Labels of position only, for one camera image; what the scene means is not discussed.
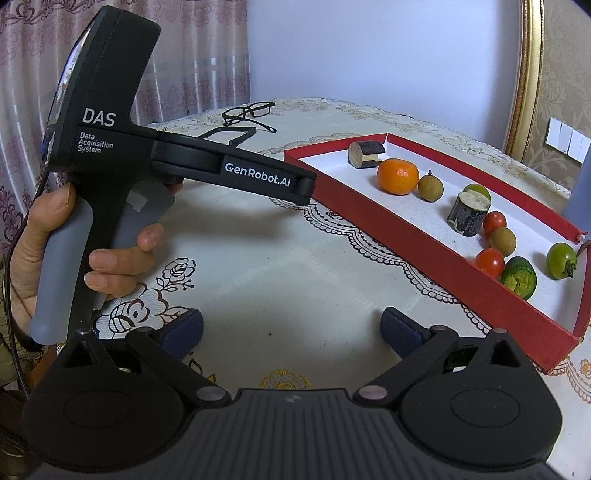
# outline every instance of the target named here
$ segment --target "patterned curtain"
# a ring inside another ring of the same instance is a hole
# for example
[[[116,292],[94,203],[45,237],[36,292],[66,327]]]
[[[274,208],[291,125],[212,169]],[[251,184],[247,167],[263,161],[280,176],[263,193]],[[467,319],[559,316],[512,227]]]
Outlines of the patterned curtain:
[[[246,0],[9,1],[0,7],[0,253],[31,204],[47,115],[70,49],[107,4],[162,28],[135,98],[136,123],[250,100]]]

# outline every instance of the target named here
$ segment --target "light switch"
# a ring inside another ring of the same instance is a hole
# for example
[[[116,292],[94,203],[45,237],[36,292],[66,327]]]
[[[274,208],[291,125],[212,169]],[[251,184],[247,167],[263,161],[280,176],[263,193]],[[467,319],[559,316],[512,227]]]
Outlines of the light switch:
[[[573,130],[573,134],[570,137],[569,152],[567,154],[570,158],[574,158],[575,160],[579,159],[579,152],[581,150],[582,141],[583,134],[581,132]]]
[[[560,136],[558,137],[558,150],[562,153],[569,151],[570,137],[573,135],[573,127],[560,125]]]
[[[587,137],[583,137],[583,140],[581,142],[581,148],[579,150],[579,157],[578,157],[578,161],[583,163],[585,160],[585,157],[587,156],[587,152],[589,151],[589,147],[591,145],[591,139],[587,138]]]
[[[554,148],[558,148],[558,139],[560,138],[560,127],[562,123],[556,118],[550,119],[548,126],[548,135],[546,136],[546,143]]]

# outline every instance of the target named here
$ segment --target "table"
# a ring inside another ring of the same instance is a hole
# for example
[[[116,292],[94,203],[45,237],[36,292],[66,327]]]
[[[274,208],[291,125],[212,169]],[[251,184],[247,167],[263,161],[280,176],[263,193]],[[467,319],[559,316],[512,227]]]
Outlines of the table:
[[[277,99],[241,148],[282,158],[286,148],[391,132],[491,173],[561,211],[569,192],[500,151],[457,132],[370,106],[326,99]],[[222,124],[222,110],[155,128],[199,135]],[[352,391],[399,359],[382,341],[387,306],[424,326],[460,335],[489,326],[395,253],[312,201],[279,200],[187,181],[163,219],[168,243],[157,267],[97,321],[101,338],[140,325],[160,327],[199,308],[204,337],[186,359],[231,393],[239,387]],[[544,380],[564,416],[550,464],[565,478],[591,478],[591,335]]]

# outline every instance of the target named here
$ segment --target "mandarin orange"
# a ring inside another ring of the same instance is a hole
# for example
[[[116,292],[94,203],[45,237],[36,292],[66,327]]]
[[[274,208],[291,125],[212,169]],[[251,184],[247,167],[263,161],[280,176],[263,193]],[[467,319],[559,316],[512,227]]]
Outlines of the mandarin orange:
[[[408,195],[417,188],[418,168],[402,158],[389,158],[378,167],[378,182],[388,193]]]

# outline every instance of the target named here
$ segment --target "sugarcane piece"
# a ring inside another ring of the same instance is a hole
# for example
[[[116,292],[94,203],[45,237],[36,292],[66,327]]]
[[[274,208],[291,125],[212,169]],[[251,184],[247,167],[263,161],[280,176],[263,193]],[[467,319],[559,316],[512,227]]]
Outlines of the sugarcane piece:
[[[386,153],[384,146],[377,140],[353,142],[349,145],[349,163],[355,168],[377,167],[382,160],[378,155]]]
[[[491,201],[482,193],[474,190],[460,192],[447,217],[447,223],[463,236],[475,236],[490,207]]]

